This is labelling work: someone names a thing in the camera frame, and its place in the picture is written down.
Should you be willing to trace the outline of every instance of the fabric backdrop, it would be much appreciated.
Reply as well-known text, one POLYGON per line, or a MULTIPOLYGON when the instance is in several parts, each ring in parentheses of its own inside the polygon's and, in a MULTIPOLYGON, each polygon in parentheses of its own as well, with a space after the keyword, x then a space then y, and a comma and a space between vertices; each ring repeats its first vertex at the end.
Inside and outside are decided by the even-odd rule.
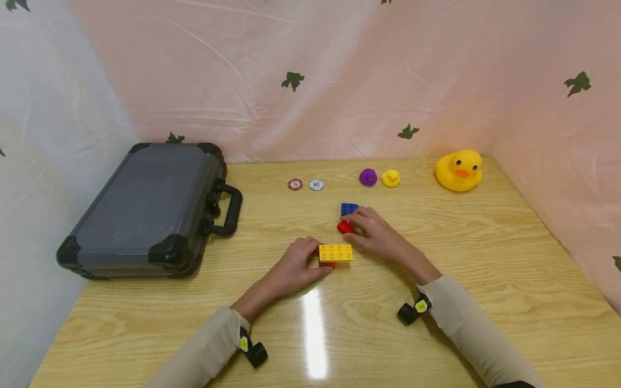
POLYGON ((0 387, 25 388, 84 279, 56 249, 134 143, 62 0, 0 3, 0 387))
POLYGON ((71 308, 54 252, 137 140, 229 163, 474 148, 621 313, 620 1, 2 3, 0 386, 71 308))
POLYGON ((69 3, 142 140, 229 162, 474 148, 621 312, 621 2, 69 3))

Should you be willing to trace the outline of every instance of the large yellow rubber duck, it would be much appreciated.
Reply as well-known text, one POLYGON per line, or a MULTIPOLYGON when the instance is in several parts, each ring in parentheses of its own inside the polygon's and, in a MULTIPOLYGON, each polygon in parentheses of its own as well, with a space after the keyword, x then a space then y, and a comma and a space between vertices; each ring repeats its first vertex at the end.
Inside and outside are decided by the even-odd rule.
POLYGON ((473 150, 461 150, 444 156, 435 165, 435 177, 449 190, 468 191, 475 187, 483 175, 481 155, 473 150))
POLYGON ((382 174, 382 183, 388 187, 395 187, 401 182, 399 173, 395 169, 386 170, 382 174))

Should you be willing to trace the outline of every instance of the left hand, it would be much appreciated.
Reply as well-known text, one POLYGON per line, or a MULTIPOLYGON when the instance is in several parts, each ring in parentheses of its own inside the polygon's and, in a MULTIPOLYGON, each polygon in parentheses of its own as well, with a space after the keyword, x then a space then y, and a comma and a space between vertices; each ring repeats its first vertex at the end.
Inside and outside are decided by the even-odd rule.
POLYGON ((272 288, 274 297, 300 291, 332 272, 329 266, 306 268, 306 261, 321 243, 313 237, 301 238, 289 244, 283 257, 263 276, 272 288))
POLYGON ((273 300, 300 291, 328 275, 332 267, 306 268, 306 261, 320 244, 313 237, 300 237, 292 242, 283 257, 231 308, 252 321, 273 300))

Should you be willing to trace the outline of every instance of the white poker chip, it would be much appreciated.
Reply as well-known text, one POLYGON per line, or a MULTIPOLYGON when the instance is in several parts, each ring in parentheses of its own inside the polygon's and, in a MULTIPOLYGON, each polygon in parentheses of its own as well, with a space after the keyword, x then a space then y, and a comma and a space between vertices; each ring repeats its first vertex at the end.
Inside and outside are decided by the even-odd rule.
POLYGON ((300 190, 302 188, 302 181, 294 178, 289 181, 288 186, 293 191, 300 190))
POLYGON ((313 179, 309 182, 309 187, 311 190, 319 191, 324 189, 324 182, 321 179, 313 179))

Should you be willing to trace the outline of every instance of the gray suitcase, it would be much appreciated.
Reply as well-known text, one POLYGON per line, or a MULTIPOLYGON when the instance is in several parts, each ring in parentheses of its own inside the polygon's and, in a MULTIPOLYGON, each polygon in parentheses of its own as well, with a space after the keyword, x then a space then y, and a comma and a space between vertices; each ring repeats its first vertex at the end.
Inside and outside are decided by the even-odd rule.
POLYGON ((186 277, 207 236, 237 229, 242 193, 211 143, 136 144, 57 251, 60 266, 87 279, 186 277), (231 195, 224 226, 223 192, 231 195))

